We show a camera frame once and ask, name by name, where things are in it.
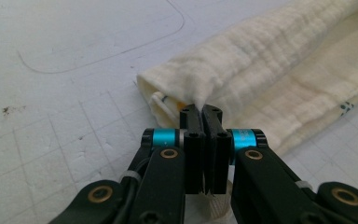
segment muslin cloth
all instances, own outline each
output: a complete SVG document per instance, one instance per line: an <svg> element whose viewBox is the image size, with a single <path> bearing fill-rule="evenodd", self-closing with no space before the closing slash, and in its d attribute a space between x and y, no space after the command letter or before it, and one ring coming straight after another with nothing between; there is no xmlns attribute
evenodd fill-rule
<svg viewBox="0 0 358 224"><path fill-rule="evenodd" d="M221 108L279 155L358 103L358 0L298 0L242 21L137 77L161 127L184 105Z"/></svg>

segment white cloth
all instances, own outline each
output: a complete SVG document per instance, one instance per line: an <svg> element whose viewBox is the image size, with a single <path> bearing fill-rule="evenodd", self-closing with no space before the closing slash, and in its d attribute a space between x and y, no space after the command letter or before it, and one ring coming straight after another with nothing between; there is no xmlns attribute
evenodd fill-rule
<svg viewBox="0 0 358 224"><path fill-rule="evenodd" d="M283 154L358 103L358 0L298 0L242 21L138 76L162 127L179 109L221 108Z"/></svg>

